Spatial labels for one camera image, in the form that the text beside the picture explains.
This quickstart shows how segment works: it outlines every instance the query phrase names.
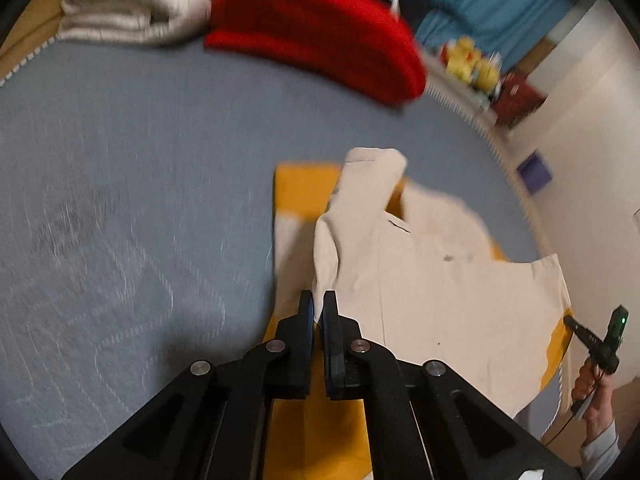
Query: metal screw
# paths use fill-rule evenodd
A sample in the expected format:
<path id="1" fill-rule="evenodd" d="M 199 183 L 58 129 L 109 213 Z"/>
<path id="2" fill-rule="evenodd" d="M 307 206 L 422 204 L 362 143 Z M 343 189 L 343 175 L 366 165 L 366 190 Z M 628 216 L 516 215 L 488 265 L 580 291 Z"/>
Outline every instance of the metal screw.
<path id="1" fill-rule="evenodd" d="M 211 365 L 206 361 L 196 361 L 191 365 L 190 370 L 193 375 L 207 375 L 211 370 Z"/>
<path id="2" fill-rule="evenodd" d="M 269 352 L 277 354 L 278 352 L 282 352 L 287 345 L 285 345 L 281 339 L 272 339 L 271 341 L 267 341 L 266 346 Z"/>
<path id="3" fill-rule="evenodd" d="M 351 350 L 357 352 L 358 354 L 364 354 L 364 352 L 368 352 L 371 348 L 371 344 L 369 341 L 364 339 L 354 339 L 351 341 Z"/>
<path id="4" fill-rule="evenodd" d="M 447 371 L 447 367 L 444 363 L 442 361 L 436 361 L 435 359 L 427 361 L 424 364 L 424 369 L 427 370 L 429 375 L 433 375 L 435 377 L 440 377 Z"/>

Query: human hand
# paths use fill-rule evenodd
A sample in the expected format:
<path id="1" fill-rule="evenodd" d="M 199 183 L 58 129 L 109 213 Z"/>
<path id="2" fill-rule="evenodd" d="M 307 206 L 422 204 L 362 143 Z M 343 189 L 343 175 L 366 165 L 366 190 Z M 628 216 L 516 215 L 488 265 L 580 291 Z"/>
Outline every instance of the human hand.
<path id="1" fill-rule="evenodd" d="M 613 378 L 604 374 L 596 363 L 588 358 L 580 368 L 574 389 L 571 391 L 573 400 L 583 400 L 595 388 L 595 395 L 591 404 L 584 412 L 582 420 L 587 424 L 586 444 L 596 439 L 613 422 Z"/>

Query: yellow plush toy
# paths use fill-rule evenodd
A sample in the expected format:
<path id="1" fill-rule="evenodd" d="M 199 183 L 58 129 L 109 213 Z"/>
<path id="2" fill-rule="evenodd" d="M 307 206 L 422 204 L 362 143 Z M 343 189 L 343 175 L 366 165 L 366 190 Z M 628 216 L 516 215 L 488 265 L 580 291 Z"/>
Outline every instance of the yellow plush toy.
<path id="1" fill-rule="evenodd" d="M 500 81 L 500 66 L 483 57 L 476 64 L 474 88 L 490 95 Z"/>
<path id="2" fill-rule="evenodd" d="M 482 52 L 476 49 L 474 40 L 468 36 L 460 36 L 456 43 L 447 46 L 447 72 L 471 85 L 474 80 L 474 69 Z"/>
<path id="3" fill-rule="evenodd" d="M 499 55 L 482 57 L 482 52 L 469 36 L 460 36 L 457 41 L 446 44 L 441 59 L 447 67 L 447 73 L 464 84 L 487 95 L 497 91 L 501 68 Z"/>

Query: black cable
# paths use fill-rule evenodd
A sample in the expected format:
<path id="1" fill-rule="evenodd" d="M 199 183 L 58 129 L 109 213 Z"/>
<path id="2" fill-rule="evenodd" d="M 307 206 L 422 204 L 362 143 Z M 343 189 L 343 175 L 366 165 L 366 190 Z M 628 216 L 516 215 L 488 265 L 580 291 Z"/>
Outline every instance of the black cable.
<path id="1" fill-rule="evenodd" d="M 584 397 L 585 399 L 588 399 L 589 396 L 595 391 L 596 387 L 598 386 L 598 383 L 600 382 L 600 379 L 602 378 L 602 376 L 604 375 L 604 372 L 601 370 L 600 371 L 600 375 L 598 376 L 598 378 L 596 379 L 596 381 L 593 383 L 593 387 L 591 388 L 591 391 L 587 394 L 586 397 Z M 569 422 L 571 422 L 572 420 L 574 420 L 574 416 L 575 413 L 572 412 L 571 416 L 569 417 L 569 420 L 565 422 L 564 426 L 562 428 L 560 428 L 560 431 L 558 431 L 554 437 L 545 444 L 545 447 L 549 447 L 551 445 L 551 443 L 558 438 L 558 436 L 560 435 L 560 433 L 562 433 L 564 431 L 564 428 L 566 428 L 569 425 Z"/>

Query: folded white blanket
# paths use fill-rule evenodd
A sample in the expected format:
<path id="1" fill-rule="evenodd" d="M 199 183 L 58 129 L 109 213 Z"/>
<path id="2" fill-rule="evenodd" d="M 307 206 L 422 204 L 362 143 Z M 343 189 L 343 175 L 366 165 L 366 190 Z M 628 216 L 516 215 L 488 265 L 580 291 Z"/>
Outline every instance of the folded white blanket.
<path id="1" fill-rule="evenodd" d="M 60 40 L 167 44 L 206 26 L 210 0 L 62 0 Z"/>

